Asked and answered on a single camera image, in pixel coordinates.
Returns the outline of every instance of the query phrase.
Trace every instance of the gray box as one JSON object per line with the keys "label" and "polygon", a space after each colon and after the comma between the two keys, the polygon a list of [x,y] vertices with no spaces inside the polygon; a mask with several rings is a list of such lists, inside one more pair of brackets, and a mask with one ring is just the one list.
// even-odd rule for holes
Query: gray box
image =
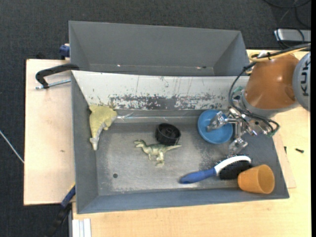
{"label": "gray box", "polygon": [[[242,37],[237,31],[70,22],[70,35],[71,62],[82,70],[232,76],[247,64]],[[203,66],[206,70],[197,69]],[[249,145],[243,150],[254,165],[268,164],[273,170],[276,187],[271,194],[246,193],[238,188],[236,180],[218,177],[181,185],[178,180],[182,175],[211,168],[228,154],[230,141],[214,145],[199,135],[197,119],[203,110],[138,111],[136,115],[146,117],[138,118],[137,122],[115,121],[101,134],[99,149],[94,151],[89,142],[90,111],[73,75],[72,107],[78,213],[289,197],[272,138],[245,135]],[[167,152],[165,165],[156,167],[155,160],[148,160],[133,141],[156,143],[155,128],[162,122],[180,129],[182,147]]]}

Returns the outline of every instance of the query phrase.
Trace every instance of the orange cup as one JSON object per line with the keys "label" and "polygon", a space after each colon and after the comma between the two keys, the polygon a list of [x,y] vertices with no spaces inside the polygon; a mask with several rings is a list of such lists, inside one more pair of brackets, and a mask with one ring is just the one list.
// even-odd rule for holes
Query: orange cup
{"label": "orange cup", "polygon": [[263,164],[241,172],[238,185],[246,192],[270,194],[275,188],[275,176],[271,168]]}

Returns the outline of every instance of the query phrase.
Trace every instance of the wooden table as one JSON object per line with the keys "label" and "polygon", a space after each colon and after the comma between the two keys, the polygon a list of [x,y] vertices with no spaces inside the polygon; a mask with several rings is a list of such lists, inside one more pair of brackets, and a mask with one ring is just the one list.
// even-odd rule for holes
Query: wooden table
{"label": "wooden table", "polygon": [[[66,62],[27,61],[25,205],[60,203],[75,180],[70,84],[35,90],[37,71]],[[275,120],[281,125],[274,136],[278,156],[292,187],[289,199],[94,214],[76,214],[74,202],[73,218],[90,218],[94,237],[311,236],[310,112],[298,107],[276,115]]]}

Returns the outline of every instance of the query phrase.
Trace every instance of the yellow dinosaur toy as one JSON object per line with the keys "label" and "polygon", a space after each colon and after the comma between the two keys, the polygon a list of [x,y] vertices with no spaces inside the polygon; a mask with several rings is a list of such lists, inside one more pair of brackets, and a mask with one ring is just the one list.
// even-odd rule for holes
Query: yellow dinosaur toy
{"label": "yellow dinosaur toy", "polygon": [[90,142],[93,149],[98,150],[98,142],[102,130],[108,130],[118,114],[109,106],[91,105],[89,109],[92,111],[89,119],[92,135]]}
{"label": "yellow dinosaur toy", "polygon": [[143,140],[136,140],[134,141],[134,143],[136,144],[137,148],[142,148],[143,151],[146,154],[148,154],[149,160],[152,159],[152,156],[157,156],[156,160],[158,161],[158,163],[156,164],[156,166],[164,165],[164,158],[163,158],[164,153],[166,153],[168,150],[181,147],[181,145],[166,146],[164,144],[159,144],[159,143],[151,144],[147,146],[145,141]]}

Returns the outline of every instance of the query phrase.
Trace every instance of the blue brush handle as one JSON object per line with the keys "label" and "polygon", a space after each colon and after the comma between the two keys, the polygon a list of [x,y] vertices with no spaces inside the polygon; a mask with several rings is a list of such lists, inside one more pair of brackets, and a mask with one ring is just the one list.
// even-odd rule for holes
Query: blue brush handle
{"label": "blue brush handle", "polygon": [[208,177],[211,176],[216,176],[216,170],[215,168],[211,168],[211,169],[207,169],[207,170],[201,170],[201,171],[197,171],[197,172],[193,172],[190,174],[185,175],[184,177],[182,177],[180,179],[180,183],[182,184],[190,184],[190,183],[195,183],[195,182],[199,182],[202,181]]}

